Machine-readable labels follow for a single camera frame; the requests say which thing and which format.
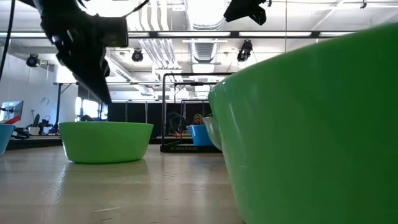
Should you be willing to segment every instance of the red object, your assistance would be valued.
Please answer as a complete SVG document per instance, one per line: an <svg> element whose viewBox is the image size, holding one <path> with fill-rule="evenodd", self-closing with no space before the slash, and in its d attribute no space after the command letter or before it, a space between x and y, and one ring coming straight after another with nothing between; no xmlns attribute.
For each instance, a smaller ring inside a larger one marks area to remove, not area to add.
<svg viewBox="0 0 398 224"><path fill-rule="evenodd" d="M17 123L20 120L21 120L21 116L17 115L14 118L4 122L3 124L15 124L15 123Z"/></svg>

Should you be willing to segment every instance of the blue bowl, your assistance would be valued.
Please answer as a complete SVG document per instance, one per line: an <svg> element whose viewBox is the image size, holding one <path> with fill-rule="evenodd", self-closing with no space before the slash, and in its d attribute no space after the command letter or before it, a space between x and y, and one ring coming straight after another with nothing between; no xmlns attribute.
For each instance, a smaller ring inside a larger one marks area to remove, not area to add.
<svg viewBox="0 0 398 224"><path fill-rule="evenodd" d="M189 129L192 134L192 140L194 146L214 146L211 142L209 135L204 124L191 125Z"/></svg>
<svg viewBox="0 0 398 224"><path fill-rule="evenodd" d="M6 151L8 142L10 141L14 129L14 125L0 124L0 156Z"/></svg>

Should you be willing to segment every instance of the plastic bowl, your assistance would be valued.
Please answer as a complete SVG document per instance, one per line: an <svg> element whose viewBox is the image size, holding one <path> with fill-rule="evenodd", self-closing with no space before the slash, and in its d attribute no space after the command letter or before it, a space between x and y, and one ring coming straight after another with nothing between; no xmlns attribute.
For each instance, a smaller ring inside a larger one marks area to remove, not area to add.
<svg viewBox="0 0 398 224"><path fill-rule="evenodd" d="M0 156L6 151L8 142L10 141L14 129L14 125L0 124Z"/></svg>
<svg viewBox="0 0 398 224"><path fill-rule="evenodd" d="M221 137L220 132L218 131L218 124L213 117L203 118L203 122L205 123L207 134L209 135L211 142L217 147L217 149L222 151L223 148L221 147Z"/></svg>
<svg viewBox="0 0 398 224"><path fill-rule="evenodd" d="M209 135L206 131L206 126L204 124L191 125L189 129L192 134L192 140L194 146L213 146L210 141Z"/></svg>
<svg viewBox="0 0 398 224"><path fill-rule="evenodd" d="M66 157L72 162L105 164L141 159L152 124L118 122L60 123Z"/></svg>
<svg viewBox="0 0 398 224"><path fill-rule="evenodd" d="M226 78L209 99L248 224L398 223L398 24Z"/></svg>

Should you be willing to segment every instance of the black cable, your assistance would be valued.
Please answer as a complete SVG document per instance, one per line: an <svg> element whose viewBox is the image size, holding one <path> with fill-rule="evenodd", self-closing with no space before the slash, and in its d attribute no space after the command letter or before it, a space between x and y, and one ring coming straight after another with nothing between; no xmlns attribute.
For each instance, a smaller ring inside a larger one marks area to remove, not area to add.
<svg viewBox="0 0 398 224"><path fill-rule="evenodd" d="M7 37L6 37L6 42L4 43L4 49L2 51L2 58L0 64L0 82L2 77L2 71L4 70L4 64L6 63L8 45L10 43L10 38L11 38L12 22L14 22L15 2L16 0L11 0L10 21L8 22Z"/></svg>
<svg viewBox="0 0 398 224"><path fill-rule="evenodd" d="M123 17L130 16L132 13L137 12L138 10L142 9L142 7L144 7L148 2L149 2L149 0L145 0L143 3L141 3L140 5L135 7L131 12L127 13Z"/></svg>

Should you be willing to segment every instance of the white wall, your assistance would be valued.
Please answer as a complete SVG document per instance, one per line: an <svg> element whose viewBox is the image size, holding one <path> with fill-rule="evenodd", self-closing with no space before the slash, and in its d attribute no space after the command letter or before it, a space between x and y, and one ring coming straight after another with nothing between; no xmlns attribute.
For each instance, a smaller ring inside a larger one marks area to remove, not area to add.
<svg viewBox="0 0 398 224"><path fill-rule="evenodd" d="M17 127L26 127L32 123L31 110L34 110L35 115L40 114L40 119L49 115L50 123L55 122L58 86L53 85L53 81L53 72L47 73L43 68L29 68L24 60L7 55L0 82L0 103L24 101L22 119L16 123ZM60 122L75 120L76 97L77 86L71 86L62 94Z"/></svg>

